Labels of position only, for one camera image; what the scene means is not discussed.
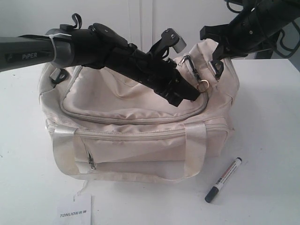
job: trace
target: key ring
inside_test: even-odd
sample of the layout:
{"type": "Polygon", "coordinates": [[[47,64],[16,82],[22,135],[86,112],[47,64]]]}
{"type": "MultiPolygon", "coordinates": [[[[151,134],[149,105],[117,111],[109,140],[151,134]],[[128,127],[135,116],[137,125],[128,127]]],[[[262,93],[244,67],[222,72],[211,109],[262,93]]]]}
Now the key ring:
{"type": "Polygon", "coordinates": [[[197,90],[198,90],[200,93],[206,92],[209,88],[210,88],[210,83],[209,83],[207,80],[201,80],[201,81],[198,82],[198,84],[197,84],[197,90]],[[199,89],[199,86],[200,86],[200,83],[201,83],[201,82],[207,83],[207,87],[206,87],[206,89],[203,90],[203,91],[201,91],[201,90],[199,89]]]}

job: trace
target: marker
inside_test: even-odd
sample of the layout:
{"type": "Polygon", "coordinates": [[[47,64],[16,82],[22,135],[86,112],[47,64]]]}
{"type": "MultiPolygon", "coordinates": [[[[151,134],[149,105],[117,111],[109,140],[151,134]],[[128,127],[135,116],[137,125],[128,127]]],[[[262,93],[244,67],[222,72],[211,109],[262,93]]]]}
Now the marker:
{"type": "Polygon", "coordinates": [[[216,184],[212,187],[209,193],[205,197],[205,201],[210,203],[217,193],[221,190],[225,182],[228,178],[236,171],[238,166],[242,163],[242,159],[240,157],[236,158],[233,163],[231,163],[230,167],[225,171],[225,173],[220,177],[220,179],[216,182],[216,184]]]}

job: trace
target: bag strap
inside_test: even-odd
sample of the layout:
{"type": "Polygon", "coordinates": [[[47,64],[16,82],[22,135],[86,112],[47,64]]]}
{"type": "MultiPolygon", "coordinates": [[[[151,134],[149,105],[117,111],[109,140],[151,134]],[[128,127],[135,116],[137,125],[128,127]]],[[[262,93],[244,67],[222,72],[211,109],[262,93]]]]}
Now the bag strap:
{"type": "Polygon", "coordinates": [[[94,170],[91,173],[80,173],[75,162],[73,137],[77,129],[73,127],[57,126],[53,134],[53,154],[55,162],[64,174],[80,180],[115,180],[137,181],[147,183],[178,183],[186,178],[197,175],[203,165],[206,153],[206,127],[204,122],[185,124],[186,131],[186,159],[184,175],[170,180],[157,175],[133,172],[102,172],[94,170]]]}

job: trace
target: paper tag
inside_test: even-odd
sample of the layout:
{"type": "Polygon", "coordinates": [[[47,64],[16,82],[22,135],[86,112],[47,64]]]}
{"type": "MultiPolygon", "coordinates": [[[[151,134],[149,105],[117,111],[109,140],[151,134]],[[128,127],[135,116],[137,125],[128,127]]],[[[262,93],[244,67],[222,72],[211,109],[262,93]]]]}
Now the paper tag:
{"type": "Polygon", "coordinates": [[[91,195],[69,195],[61,199],[53,225],[90,225],[91,195]]]}

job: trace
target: canvas bag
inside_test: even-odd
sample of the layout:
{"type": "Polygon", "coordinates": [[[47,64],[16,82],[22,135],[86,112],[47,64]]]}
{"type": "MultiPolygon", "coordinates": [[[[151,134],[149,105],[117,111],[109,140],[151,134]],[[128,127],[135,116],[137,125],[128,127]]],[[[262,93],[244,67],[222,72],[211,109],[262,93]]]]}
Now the canvas bag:
{"type": "MultiPolygon", "coordinates": [[[[49,77],[61,71],[46,64],[39,99],[58,168],[82,180],[176,183],[197,175],[233,131],[228,113],[239,80],[229,58],[216,80],[209,64],[216,47],[207,39],[188,53],[210,87],[179,107],[108,68],[69,67],[68,78],[54,85],[49,77]]],[[[197,86],[188,63],[177,69],[197,86]]]]}

